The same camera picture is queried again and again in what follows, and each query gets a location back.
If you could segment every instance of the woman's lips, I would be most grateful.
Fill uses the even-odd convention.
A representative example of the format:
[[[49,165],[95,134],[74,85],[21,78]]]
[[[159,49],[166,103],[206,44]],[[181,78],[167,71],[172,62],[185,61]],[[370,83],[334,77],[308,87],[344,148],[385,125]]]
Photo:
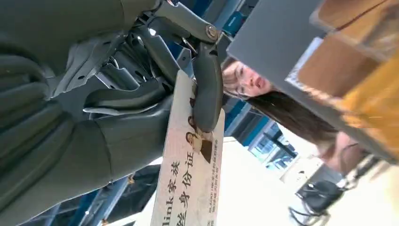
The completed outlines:
[[[264,81],[263,81],[263,79],[260,78],[260,77],[258,77],[258,78],[255,80],[255,85],[256,85],[258,88],[262,89],[262,88],[264,87]]]

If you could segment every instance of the long brown hair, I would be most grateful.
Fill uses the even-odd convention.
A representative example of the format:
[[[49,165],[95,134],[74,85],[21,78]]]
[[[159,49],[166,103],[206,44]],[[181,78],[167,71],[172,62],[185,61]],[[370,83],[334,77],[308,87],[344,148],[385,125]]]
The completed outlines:
[[[234,60],[227,60],[222,68],[226,69]],[[257,97],[242,97],[236,94],[238,79],[235,74],[223,73],[225,94],[241,98],[255,109],[281,124],[294,134],[314,144],[331,142],[337,130],[301,104],[278,91],[272,91]]]

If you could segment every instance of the robotic hand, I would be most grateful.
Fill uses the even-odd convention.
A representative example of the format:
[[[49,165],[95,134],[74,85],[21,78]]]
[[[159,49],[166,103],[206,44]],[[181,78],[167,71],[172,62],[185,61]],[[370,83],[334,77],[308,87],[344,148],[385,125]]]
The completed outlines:
[[[218,33],[183,5],[161,0],[0,2],[0,20],[7,21],[0,24],[2,225],[19,225],[162,155],[180,68],[148,27],[191,49],[198,83],[194,119],[203,131],[215,127],[223,95]],[[149,66],[141,67],[150,68],[149,78],[127,70],[141,59],[131,42],[138,36],[145,46],[141,50],[150,56]],[[125,68],[119,67],[122,62]],[[75,122],[51,98],[93,75],[111,89],[90,94],[84,110],[111,116]]]

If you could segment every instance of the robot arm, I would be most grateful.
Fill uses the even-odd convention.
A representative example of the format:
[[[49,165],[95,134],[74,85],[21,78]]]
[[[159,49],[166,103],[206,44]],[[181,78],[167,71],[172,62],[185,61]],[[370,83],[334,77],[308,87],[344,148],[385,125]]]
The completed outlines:
[[[40,71],[34,73],[39,69],[34,62],[20,56],[2,57],[2,224],[23,223],[162,155],[171,96],[143,113],[76,123],[59,103],[46,101],[48,86],[40,81]],[[13,65],[5,67],[7,61],[19,65],[18,74],[13,73]]]
[[[179,25],[189,20],[180,20],[170,12],[187,11],[183,6],[160,0],[0,2],[0,20],[8,21],[0,24],[2,225],[21,224],[58,202],[96,190],[162,155],[172,97],[160,83],[156,91],[148,83],[133,91],[93,93],[87,108],[100,107],[118,116],[92,121],[75,122],[51,99],[97,75],[142,12],[167,21],[173,37],[183,34],[181,41],[193,48],[199,86],[194,117],[203,131],[214,128],[223,95],[214,47],[217,35],[197,17],[192,19],[196,26]],[[182,15],[193,16],[189,12]],[[181,33],[174,31],[179,26]],[[173,86],[173,71],[177,74],[179,67],[170,58],[157,58],[157,48],[152,46],[151,50],[151,43],[147,48],[150,56],[165,83]],[[155,99],[151,108],[134,113],[126,110]]]

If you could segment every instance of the window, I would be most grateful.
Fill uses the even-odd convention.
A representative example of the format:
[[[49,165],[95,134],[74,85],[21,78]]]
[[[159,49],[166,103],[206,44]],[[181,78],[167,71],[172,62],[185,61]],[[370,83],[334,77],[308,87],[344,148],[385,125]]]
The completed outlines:
[[[262,131],[262,138],[249,151],[267,170],[277,173],[283,172],[298,155],[276,123]]]

